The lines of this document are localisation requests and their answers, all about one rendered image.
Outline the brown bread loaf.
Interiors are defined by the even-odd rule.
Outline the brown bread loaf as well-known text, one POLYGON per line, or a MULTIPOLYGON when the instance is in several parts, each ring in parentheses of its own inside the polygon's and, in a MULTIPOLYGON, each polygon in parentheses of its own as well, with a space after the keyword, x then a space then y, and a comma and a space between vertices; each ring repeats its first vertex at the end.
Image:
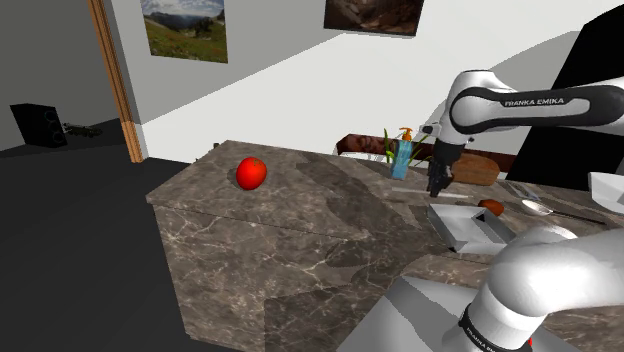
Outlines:
POLYGON ((498 178, 498 164, 486 157, 462 154, 452 165, 453 181, 465 184, 490 186, 498 178))

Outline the blue soap dispenser orange pump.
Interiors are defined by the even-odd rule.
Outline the blue soap dispenser orange pump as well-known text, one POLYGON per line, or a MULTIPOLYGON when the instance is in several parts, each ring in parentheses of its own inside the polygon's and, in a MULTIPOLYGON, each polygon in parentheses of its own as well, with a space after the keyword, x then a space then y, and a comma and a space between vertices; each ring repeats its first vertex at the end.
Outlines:
POLYGON ((401 127, 400 131, 402 135, 394 144, 391 177, 393 179, 403 180, 406 176, 412 154, 412 129, 409 127, 401 127))

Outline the green leafy plant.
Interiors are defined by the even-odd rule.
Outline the green leafy plant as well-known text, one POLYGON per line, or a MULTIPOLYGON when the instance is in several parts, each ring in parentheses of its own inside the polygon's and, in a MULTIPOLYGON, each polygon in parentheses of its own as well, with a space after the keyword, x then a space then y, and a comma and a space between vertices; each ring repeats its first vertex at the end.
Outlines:
POLYGON ((409 142, 411 147, 411 152, 409 154, 409 159, 407 165, 410 165, 415 159, 418 159, 417 165, 422 162, 420 159, 421 151, 423 150, 422 143, 430 137, 430 134, 424 133, 421 138, 415 142, 411 138, 412 129, 408 127, 400 128, 400 139, 397 141, 391 140, 388 136, 387 130, 384 130, 384 152, 385 152, 385 160, 387 163, 392 163, 396 159, 395 155, 395 142, 400 143, 401 141, 409 142))

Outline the small brown potato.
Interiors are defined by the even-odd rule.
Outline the small brown potato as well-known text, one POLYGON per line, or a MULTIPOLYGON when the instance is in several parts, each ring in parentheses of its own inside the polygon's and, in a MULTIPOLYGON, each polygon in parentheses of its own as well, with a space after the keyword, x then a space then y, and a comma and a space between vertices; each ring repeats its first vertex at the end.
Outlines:
POLYGON ((504 206, 494 199, 480 200, 478 206, 488 209, 495 216, 500 216, 504 212, 504 206))

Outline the silver sink basin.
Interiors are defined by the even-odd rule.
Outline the silver sink basin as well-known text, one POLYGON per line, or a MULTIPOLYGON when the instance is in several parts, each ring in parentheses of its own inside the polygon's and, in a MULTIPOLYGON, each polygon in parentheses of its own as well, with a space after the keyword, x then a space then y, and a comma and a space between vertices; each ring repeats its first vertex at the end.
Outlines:
POLYGON ((430 204, 427 217, 455 253, 496 255, 516 234, 490 210, 477 206, 430 204))

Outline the silver spoon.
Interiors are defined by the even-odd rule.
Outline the silver spoon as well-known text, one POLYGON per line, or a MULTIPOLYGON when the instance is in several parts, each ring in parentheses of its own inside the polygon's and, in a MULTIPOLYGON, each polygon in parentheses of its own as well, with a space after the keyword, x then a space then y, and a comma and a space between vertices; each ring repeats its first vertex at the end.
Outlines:
POLYGON ((587 217, 583 217, 583 216, 578 216, 578 215, 573 215, 573 214, 568 214, 568 213, 556 211, 556 210, 553 210, 551 208, 548 208, 547 206, 545 206, 545 205, 543 205, 541 203, 538 203, 536 201, 529 200, 529 199, 523 199, 521 201, 521 207, 527 213, 532 214, 532 215, 536 215, 536 216, 557 215, 557 216, 563 216, 563 217, 568 217, 568 218, 572 218, 572 219, 583 220, 583 221, 587 221, 587 222, 591 222, 591 223, 595 223, 595 224, 604 225, 604 222, 602 222, 602 221, 591 219, 591 218, 587 218, 587 217))

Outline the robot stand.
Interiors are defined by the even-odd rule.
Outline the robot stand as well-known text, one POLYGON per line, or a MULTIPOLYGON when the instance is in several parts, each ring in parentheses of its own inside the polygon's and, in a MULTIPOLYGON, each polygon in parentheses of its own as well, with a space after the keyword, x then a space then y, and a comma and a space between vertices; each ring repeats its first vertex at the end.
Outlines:
POLYGON ((477 291, 415 277, 398 278, 336 352, 443 352, 477 291))

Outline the red tomato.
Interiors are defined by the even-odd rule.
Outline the red tomato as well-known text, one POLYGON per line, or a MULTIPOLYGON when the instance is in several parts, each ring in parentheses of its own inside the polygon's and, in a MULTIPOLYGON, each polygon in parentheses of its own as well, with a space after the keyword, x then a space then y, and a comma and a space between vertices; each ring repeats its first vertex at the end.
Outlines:
POLYGON ((247 157, 243 159, 236 170, 236 181, 243 190, 254 190, 258 188, 266 179, 267 166, 256 158, 247 157))

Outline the brown marble kitchen island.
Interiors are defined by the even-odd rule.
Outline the brown marble kitchen island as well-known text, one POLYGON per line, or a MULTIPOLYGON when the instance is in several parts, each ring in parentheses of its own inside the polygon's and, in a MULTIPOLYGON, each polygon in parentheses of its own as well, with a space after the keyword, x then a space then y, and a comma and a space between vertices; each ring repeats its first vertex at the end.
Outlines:
POLYGON ((487 255, 451 252, 422 169, 227 141, 150 192, 186 333, 243 352, 336 352, 402 276, 475 288, 487 255), (247 157, 267 166, 243 190, 247 157))

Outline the black speaker box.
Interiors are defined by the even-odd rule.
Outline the black speaker box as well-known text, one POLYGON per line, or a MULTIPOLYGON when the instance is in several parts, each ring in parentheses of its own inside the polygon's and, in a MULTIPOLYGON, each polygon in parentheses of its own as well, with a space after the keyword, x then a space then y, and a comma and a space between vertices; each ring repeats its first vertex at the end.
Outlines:
POLYGON ((55 107, 23 103, 10 109, 27 145, 58 148, 67 144, 55 107))

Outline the dark brown wall picture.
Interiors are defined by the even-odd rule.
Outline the dark brown wall picture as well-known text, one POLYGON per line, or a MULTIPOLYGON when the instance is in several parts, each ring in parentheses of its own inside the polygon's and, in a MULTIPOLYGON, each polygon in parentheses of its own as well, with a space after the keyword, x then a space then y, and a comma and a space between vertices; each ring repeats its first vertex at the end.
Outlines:
POLYGON ((415 36, 424 0, 326 0, 324 28, 415 36))

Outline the mountain meadow wall picture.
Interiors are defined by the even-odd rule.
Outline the mountain meadow wall picture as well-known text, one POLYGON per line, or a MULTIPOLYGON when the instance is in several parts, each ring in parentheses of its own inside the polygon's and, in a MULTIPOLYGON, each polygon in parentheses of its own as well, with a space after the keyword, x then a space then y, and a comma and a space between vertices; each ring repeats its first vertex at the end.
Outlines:
POLYGON ((152 56, 228 63, 224 0, 140 0, 152 56))

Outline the wooden door frame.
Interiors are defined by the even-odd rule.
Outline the wooden door frame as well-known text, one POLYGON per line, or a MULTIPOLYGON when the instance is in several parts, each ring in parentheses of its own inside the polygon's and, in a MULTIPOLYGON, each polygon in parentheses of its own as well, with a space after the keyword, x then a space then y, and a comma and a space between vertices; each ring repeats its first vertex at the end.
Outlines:
POLYGON ((125 144, 132 163, 144 161, 130 103, 124 85, 114 40, 110 31, 104 0, 86 0, 112 90, 125 144))

